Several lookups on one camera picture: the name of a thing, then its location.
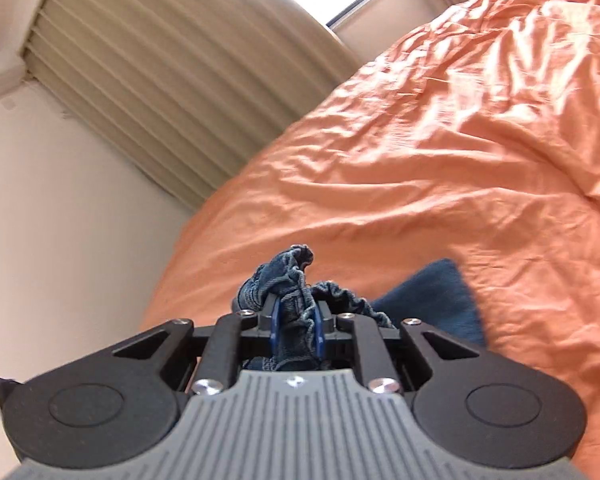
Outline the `blue denim jeans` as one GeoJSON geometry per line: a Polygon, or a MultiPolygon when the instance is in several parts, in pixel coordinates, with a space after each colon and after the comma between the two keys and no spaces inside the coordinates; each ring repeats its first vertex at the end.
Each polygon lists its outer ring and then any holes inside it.
{"type": "Polygon", "coordinates": [[[294,245],[261,264],[240,286],[232,310],[263,311],[274,299],[280,314],[279,342],[270,356],[244,361],[247,370],[291,372],[322,370],[327,361],[316,351],[314,315],[321,301],[333,314],[354,313],[372,318],[382,328],[398,328],[404,318],[443,330],[456,338],[484,347],[477,303],[457,265],[437,260],[373,301],[367,301],[333,281],[309,284],[304,270],[313,262],[309,246],[294,245]]]}

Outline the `orange bed cover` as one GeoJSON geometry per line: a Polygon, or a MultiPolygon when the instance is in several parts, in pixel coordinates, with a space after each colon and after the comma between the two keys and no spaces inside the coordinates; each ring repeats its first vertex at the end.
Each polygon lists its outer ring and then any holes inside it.
{"type": "Polygon", "coordinates": [[[600,479],[600,0],[469,0],[413,30],[207,200],[143,326],[214,323],[294,244],[367,299],[456,262],[489,346],[580,394],[600,479]]]}

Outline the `beige curtain left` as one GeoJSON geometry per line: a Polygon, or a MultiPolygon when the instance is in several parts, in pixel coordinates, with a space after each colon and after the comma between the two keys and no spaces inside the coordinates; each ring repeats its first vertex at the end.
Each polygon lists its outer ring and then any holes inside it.
{"type": "Polygon", "coordinates": [[[189,208],[358,70],[292,0],[43,0],[23,58],[189,208]]]}

